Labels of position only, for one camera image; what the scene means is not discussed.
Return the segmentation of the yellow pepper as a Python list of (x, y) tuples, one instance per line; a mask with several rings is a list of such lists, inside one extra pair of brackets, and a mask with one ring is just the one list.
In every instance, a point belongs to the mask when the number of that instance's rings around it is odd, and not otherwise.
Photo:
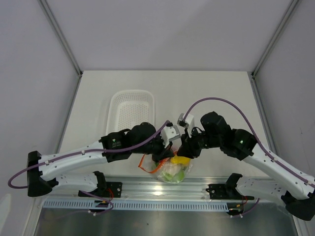
[(190, 158), (175, 155), (170, 158), (170, 162), (176, 165), (188, 165), (190, 163)]

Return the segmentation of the white cauliflower with green leaves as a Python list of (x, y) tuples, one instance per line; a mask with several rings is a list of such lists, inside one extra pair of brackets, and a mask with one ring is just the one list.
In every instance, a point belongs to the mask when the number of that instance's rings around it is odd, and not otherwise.
[(175, 175), (176, 173), (182, 171), (182, 166), (181, 165), (176, 165), (176, 164), (172, 164), (172, 163), (166, 163), (163, 166), (163, 170), (161, 172), (161, 174), (163, 175), (163, 173), (170, 173), (171, 175)]

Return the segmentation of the clear zip bag orange zipper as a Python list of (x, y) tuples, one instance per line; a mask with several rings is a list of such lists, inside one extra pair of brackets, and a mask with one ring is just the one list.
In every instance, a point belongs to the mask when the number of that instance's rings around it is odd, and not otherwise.
[(178, 156), (177, 150), (173, 151), (174, 156), (155, 162), (151, 157), (144, 154), (138, 164), (138, 168), (151, 174), (156, 179), (178, 184), (182, 182), (192, 168), (192, 159)]

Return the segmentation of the green apple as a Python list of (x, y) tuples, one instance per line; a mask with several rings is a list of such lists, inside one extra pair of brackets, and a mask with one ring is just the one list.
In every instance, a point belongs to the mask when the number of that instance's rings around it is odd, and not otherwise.
[(171, 175), (170, 173), (163, 173), (161, 177), (161, 179), (164, 182), (169, 182), (169, 183), (179, 183), (179, 182), (182, 182), (184, 178), (185, 178), (185, 173), (182, 171), (176, 173), (175, 175)]

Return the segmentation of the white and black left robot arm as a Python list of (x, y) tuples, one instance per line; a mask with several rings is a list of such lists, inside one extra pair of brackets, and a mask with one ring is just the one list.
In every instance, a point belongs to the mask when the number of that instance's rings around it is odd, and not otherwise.
[(67, 173), (85, 166), (127, 160), (132, 154), (150, 154), (157, 160), (170, 158), (173, 157), (172, 142), (179, 137), (179, 129), (171, 122), (166, 122), (160, 129), (143, 122), (132, 129), (109, 133), (73, 151), (51, 155), (32, 151), (27, 160), (28, 196), (44, 196), (62, 186), (103, 196), (107, 185), (100, 172), (95, 172), (91, 180), (67, 177)]

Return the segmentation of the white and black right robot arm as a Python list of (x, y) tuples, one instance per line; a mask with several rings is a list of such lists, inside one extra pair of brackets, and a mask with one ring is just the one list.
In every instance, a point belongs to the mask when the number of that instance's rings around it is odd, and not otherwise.
[(275, 202), (293, 216), (310, 221), (315, 215), (315, 178), (302, 172), (263, 145), (252, 132), (232, 129), (216, 112), (205, 114), (203, 129), (194, 125), (191, 114), (180, 114), (177, 124), (185, 129), (179, 156), (197, 158), (203, 149), (219, 148), (225, 155), (261, 170), (275, 183), (262, 183), (241, 174), (231, 174), (225, 183), (230, 198), (251, 196)]

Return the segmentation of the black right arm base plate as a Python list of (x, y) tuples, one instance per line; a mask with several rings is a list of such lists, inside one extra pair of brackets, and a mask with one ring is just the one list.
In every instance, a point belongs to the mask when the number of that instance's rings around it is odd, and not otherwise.
[(225, 183), (209, 184), (206, 192), (212, 200), (254, 200), (254, 196), (242, 195), (236, 190), (241, 174), (232, 173)]

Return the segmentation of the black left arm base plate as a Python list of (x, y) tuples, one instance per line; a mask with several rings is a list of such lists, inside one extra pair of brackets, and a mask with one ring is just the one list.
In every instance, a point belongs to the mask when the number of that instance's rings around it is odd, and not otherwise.
[(122, 193), (122, 182), (108, 182), (102, 172), (95, 171), (92, 177), (96, 178), (96, 188), (87, 191), (90, 194), (105, 198), (120, 198)]

